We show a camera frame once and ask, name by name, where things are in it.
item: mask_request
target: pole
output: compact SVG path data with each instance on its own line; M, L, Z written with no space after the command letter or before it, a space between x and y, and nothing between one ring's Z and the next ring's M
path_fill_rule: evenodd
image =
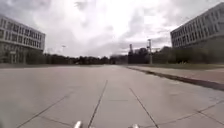
M150 64L152 65L153 64L153 60L152 60L152 40L151 39L148 39L148 42L149 42L149 57L150 57Z
M62 45L62 51L61 51L61 54L64 52L64 48L66 47L65 45Z

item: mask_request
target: ground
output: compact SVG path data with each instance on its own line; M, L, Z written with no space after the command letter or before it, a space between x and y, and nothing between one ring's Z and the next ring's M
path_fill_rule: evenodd
M224 68L223 64L144 64L141 66L155 67L155 68L171 68L171 69L186 69L186 70L208 70Z
M119 66L0 72L2 128L224 128L221 91Z

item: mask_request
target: concrete slab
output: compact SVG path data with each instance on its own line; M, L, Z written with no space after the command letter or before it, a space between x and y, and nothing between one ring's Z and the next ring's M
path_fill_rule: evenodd
M157 124L195 114L218 103L222 96L219 91L212 89L150 75L145 78L140 73L139 77L134 77L128 84Z
M59 122L46 120L41 117L33 119L31 122L23 125L21 128L73 128Z
M224 124L224 103L217 104L202 113Z
M133 124L154 126L138 101L102 101L92 126L95 128L128 128Z
M128 101L136 100L136 97L127 87L123 87L120 83L109 82L104 92L102 100L110 101Z
M0 101L0 128L16 128L33 116L16 102Z
M159 125L159 128L224 128L224 126L204 115L197 114L173 123Z
M88 124L101 94L97 93L97 89L95 90L80 88L70 97L56 104L40 116L70 125L74 125L79 120Z

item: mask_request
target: sidewalk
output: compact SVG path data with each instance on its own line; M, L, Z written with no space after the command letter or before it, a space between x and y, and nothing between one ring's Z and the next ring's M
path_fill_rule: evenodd
M141 66L127 66L127 68L139 70L161 77L166 77L173 80L179 80L213 89L224 90L223 68L214 70L180 70Z

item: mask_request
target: curb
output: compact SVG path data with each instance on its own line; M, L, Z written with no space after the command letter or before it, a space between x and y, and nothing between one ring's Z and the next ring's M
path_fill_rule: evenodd
M171 80L176 80L176 81L181 81L185 83L190 83L206 88L211 88L215 90L221 90L224 91L224 84L216 83L216 82L211 82L211 81L205 81L205 80L198 80L198 79L192 79L192 78L186 78L186 77L180 77L180 76L174 76L174 75L168 75L168 74L163 74L163 73L158 73L158 72L152 72L152 71L146 71L142 69L136 69L136 68L131 68L131 67L126 67L128 69L144 72L146 74L151 74L159 77L164 77L167 79Z

